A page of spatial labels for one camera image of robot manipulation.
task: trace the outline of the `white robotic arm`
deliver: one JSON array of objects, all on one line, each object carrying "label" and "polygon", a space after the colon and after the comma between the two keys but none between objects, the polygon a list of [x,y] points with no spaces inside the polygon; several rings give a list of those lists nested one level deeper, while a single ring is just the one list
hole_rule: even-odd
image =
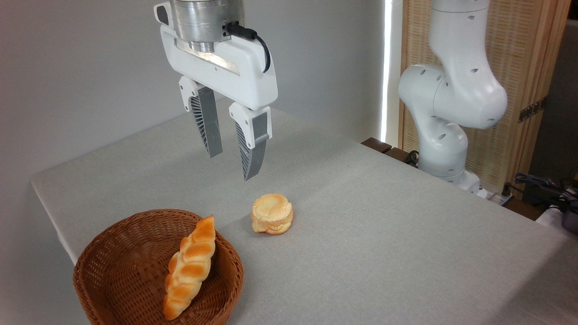
[{"label": "white robotic arm", "polygon": [[399,82],[419,134],[418,167],[480,196],[479,178],[465,170],[468,139],[459,125],[490,128],[507,107],[486,57],[489,3],[433,0],[429,46],[442,65],[412,65]]},{"label": "white robotic arm", "polygon": [[181,73],[185,110],[193,112],[209,156],[223,151],[213,90],[235,101],[244,179],[261,168],[272,137],[275,66],[266,44],[244,22],[242,0],[171,0],[154,7],[171,67]]}]

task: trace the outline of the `wicker basket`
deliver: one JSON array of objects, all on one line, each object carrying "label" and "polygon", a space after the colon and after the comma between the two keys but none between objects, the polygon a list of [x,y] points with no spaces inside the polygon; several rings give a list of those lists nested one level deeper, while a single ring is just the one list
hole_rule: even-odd
[{"label": "wicker basket", "polygon": [[91,324],[224,324],[239,299],[243,266],[217,233],[208,278],[174,320],[162,314],[168,263],[201,217],[183,210],[137,213],[96,236],[76,262],[74,286]]}]

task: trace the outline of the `wooden panel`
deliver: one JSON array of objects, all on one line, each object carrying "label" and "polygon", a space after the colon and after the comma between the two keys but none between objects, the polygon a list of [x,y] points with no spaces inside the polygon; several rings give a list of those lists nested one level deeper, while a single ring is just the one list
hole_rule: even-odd
[{"label": "wooden panel", "polygon": [[[541,61],[542,65],[540,67],[540,75],[538,78],[536,78],[537,82],[533,96],[534,101],[543,98],[548,93],[549,85],[554,73],[556,58],[560,49],[562,33],[564,32],[564,26],[566,26],[565,17],[566,12],[568,12],[569,5],[570,0],[560,0],[556,5],[555,10],[553,10],[555,12],[551,20],[551,27],[549,29],[550,37],[548,38],[547,45],[544,47],[544,55]],[[543,112],[540,111],[538,114],[533,115],[530,118],[528,132],[524,141],[524,151],[520,157],[520,165],[518,166],[517,170],[512,171],[512,175],[515,175],[516,172],[529,172],[534,147],[536,146],[536,140],[538,138],[540,123],[542,122],[542,116]]]}]

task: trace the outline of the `gray tablecloth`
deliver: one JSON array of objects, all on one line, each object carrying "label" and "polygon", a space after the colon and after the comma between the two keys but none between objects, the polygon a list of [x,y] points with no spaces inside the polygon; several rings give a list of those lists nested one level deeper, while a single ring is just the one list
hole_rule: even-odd
[{"label": "gray tablecloth", "polygon": [[[578,323],[575,241],[278,110],[244,182],[228,104],[213,159],[184,115],[34,177],[71,259],[125,217],[177,208],[214,213],[243,261],[231,324]],[[253,201],[275,192],[292,227],[253,233]]]}]

